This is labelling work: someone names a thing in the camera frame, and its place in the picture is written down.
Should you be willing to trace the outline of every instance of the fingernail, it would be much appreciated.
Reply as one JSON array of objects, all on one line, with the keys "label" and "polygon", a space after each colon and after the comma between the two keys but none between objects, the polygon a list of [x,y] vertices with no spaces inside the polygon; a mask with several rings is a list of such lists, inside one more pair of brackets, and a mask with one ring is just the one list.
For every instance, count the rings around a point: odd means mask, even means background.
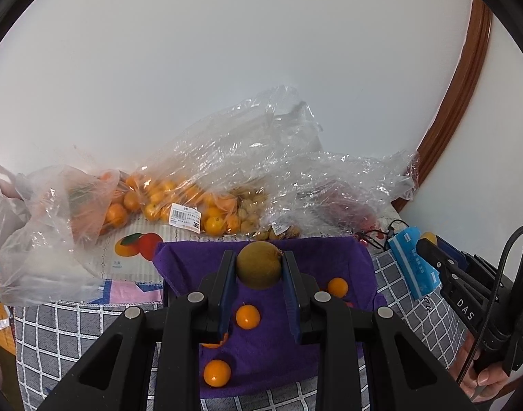
[{"label": "fingernail", "polygon": [[479,385],[485,385],[488,382],[488,379],[490,378],[490,375],[486,371],[482,371],[478,375],[478,384]]}]

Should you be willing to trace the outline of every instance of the purple fabric-lined box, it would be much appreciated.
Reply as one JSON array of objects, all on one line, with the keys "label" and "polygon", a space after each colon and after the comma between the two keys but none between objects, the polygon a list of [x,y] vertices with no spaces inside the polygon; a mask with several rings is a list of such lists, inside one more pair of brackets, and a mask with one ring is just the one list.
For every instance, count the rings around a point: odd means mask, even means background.
[{"label": "purple fabric-lined box", "polygon": [[[153,263],[180,296],[197,289],[206,274],[217,271],[225,250],[239,253],[247,244],[245,241],[165,242],[158,245]],[[273,244],[281,250],[292,250],[299,270],[314,276],[321,288],[332,278],[345,279],[349,291],[344,300],[354,307],[372,311],[386,305],[384,297],[377,293],[372,259],[354,238],[290,239]],[[243,304],[258,308],[261,323],[245,331],[231,320],[227,343],[218,349],[199,347],[202,398],[254,394],[317,375],[318,345],[295,343],[288,325],[282,281],[262,291],[238,282],[233,316]],[[226,361],[231,367],[231,380],[223,388],[208,387],[202,380],[205,365],[214,358]]]}]

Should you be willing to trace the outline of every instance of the gray and white grid cloth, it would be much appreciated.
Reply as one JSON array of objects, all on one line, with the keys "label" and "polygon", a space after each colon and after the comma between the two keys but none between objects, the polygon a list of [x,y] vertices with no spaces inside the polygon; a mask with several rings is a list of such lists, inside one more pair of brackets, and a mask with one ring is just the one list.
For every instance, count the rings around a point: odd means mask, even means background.
[{"label": "gray and white grid cloth", "polygon": [[[437,292],[412,300],[390,251],[373,256],[378,291],[419,339],[445,366],[454,360],[465,328]],[[130,304],[97,305],[57,302],[16,308],[18,382],[26,411],[36,410],[79,357]],[[139,304],[144,310],[160,304]],[[151,368],[147,410],[153,410],[158,350]],[[369,409],[364,360],[359,361],[363,411]],[[252,396],[203,399],[203,411],[314,411],[317,378],[273,388]]]}]

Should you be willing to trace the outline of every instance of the blue tissue pack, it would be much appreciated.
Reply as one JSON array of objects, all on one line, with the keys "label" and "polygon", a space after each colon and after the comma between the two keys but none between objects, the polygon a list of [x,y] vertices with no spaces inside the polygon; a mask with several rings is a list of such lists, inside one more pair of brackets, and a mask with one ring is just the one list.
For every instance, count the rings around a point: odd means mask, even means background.
[{"label": "blue tissue pack", "polygon": [[388,241],[415,300],[430,294],[440,285],[438,271],[415,251],[420,237],[421,231],[417,227],[409,227]]}]

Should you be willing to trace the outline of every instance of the human hand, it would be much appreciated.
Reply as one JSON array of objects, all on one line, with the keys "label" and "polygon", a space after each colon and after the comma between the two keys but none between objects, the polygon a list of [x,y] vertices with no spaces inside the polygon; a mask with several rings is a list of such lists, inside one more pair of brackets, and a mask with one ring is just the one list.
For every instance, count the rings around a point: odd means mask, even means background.
[{"label": "human hand", "polygon": [[[454,363],[452,363],[449,369],[449,373],[454,377],[454,379],[458,378],[459,372],[461,371],[465,360],[467,360],[473,343],[474,337],[470,332],[468,332],[465,343],[463,343],[463,346],[458,351]],[[480,351],[477,351],[474,358],[477,359],[479,356]],[[474,371],[471,363],[460,387],[470,398],[474,395],[474,389],[477,386],[485,386],[484,390],[473,400],[474,403],[484,402],[495,397],[508,380],[509,376],[505,374],[505,371],[503,371],[501,363],[491,364],[478,375]]]}]

